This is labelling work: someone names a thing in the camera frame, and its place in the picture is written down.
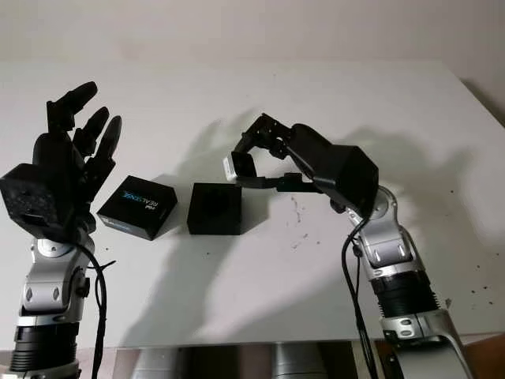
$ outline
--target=robotic arm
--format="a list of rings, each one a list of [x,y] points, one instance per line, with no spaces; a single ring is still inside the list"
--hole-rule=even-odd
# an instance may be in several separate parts
[[[257,177],[249,154],[253,147],[280,159],[290,156],[311,182],[292,173]],[[226,178],[239,186],[325,193],[336,212],[347,212],[383,314],[383,334],[395,350],[392,374],[473,378],[449,313],[440,309],[413,240],[398,223],[395,196],[379,186],[377,166],[359,147],[332,144],[308,126],[288,128],[262,114],[223,165]]]
[[[47,102],[48,132],[39,136],[32,164],[22,163],[0,179],[9,217],[30,233],[32,268],[27,275],[16,346],[5,378],[78,378],[76,336],[90,282],[88,263],[97,263],[89,235],[95,230],[90,204],[113,169],[112,155],[121,133],[121,118],[113,117],[94,156],[96,140],[109,111],[100,108],[73,139],[67,132],[74,115],[97,93],[89,82]],[[107,297],[100,267],[102,301],[99,330],[105,330]],[[101,360],[103,334],[97,335],[94,376]]]

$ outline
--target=white table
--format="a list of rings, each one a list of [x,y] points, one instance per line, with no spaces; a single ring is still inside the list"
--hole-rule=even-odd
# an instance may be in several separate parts
[[[95,80],[77,117],[107,105],[124,119],[118,165],[96,211],[128,174],[175,186],[179,205],[154,242],[104,227],[92,235],[106,270],[106,345],[139,347],[357,337],[340,248],[350,223],[316,194],[244,192],[246,232],[190,236],[193,182],[224,182],[221,159],[260,112],[359,144],[398,196],[432,287],[461,334],[505,330],[505,130],[436,62],[223,63],[213,66],[0,65],[0,173],[29,162],[45,101]],[[256,154],[261,174],[294,165]],[[10,349],[30,237],[0,205],[0,349]],[[361,306],[380,337],[367,283]],[[88,298],[78,343],[97,321]]]

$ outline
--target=metal bracket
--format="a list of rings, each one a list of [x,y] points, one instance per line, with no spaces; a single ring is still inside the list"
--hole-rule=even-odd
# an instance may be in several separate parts
[[[419,344],[420,340],[447,341],[458,356],[466,376],[473,378],[472,370],[466,362],[461,340],[447,310],[431,310],[400,317],[383,318],[380,323],[387,339],[391,342],[394,341],[400,350],[402,347]]]
[[[94,250],[93,241],[85,243]],[[34,239],[33,265],[27,275],[20,310],[19,326],[78,322],[84,305],[84,276],[89,259],[74,245]]]
[[[352,209],[348,208],[347,213],[354,226],[361,222],[362,218]],[[396,197],[385,187],[379,187],[372,215],[360,230],[359,239],[370,280],[425,269],[412,238],[398,223]]]

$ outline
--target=realsense box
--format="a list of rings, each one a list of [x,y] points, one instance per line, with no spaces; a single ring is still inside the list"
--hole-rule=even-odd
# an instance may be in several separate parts
[[[172,187],[129,176],[98,216],[108,227],[151,241],[176,204]]]

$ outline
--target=black cable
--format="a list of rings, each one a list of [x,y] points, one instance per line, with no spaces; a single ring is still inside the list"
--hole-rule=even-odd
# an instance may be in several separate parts
[[[356,257],[356,297],[359,296],[360,293],[360,266],[361,266],[361,258]]]
[[[366,331],[365,320],[363,319],[363,314],[361,313],[361,307],[357,300],[357,292],[354,289],[353,281],[349,274],[349,268],[347,267],[347,249],[349,248],[349,244],[354,240],[356,234],[366,225],[368,220],[369,218],[364,218],[347,236],[346,241],[342,246],[342,270],[346,278],[347,287],[349,288],[350,297],[353,301],[354,314],[356,317],[356,327],[357,332],[360,336],[361,349],[363,350],[366,366],[368,368],[368,372],[370,373],[370,377],[372,379],[378,379],[376,363],[373,357],[372,345],[370,344],[370,339]]]
[[[100,266],[95,256],[86,247],[77,243],[76,247],[88,257],[96,271],[96,281],[95,281],[95,299],[99,311],[98,326],[96,328],[96,341],[95,341],[95,354],[93,355],[93,369],[92,369],[92,379],[96,379],[98,376],[98,370],[102,364],[103,357],[103,337],[105,336],[105,322],[107,319],[107,288],[105,285],[105,278],[103,277],[103,266]]]
[[[103,271],[103,270],[105,270],[107,267],[109,267],[109,266],[113,265],[113,264],[114,264],[114,263],[116,263],[116,262],[117,262],[117,261],[114,259],[113,261],[110,261],[110,262],[108,262],[108,263],[106,263],[106,264],[104,264],[104,265],[101,265],[101,266],[100,266],[100,268],[101,268],[101,269],[102,269],[102,271]],[[94,270],[95,268],[94,268],[93,266],[88,266],[88,269],[90,269],[90,270]]]
[[[356,297],[358,297],[360,292],[360,268],[361,268],[361,253],[360,246],[357,244],[356,239],[353,238],[351,241],[353,243],[353,253],[356,256]]]

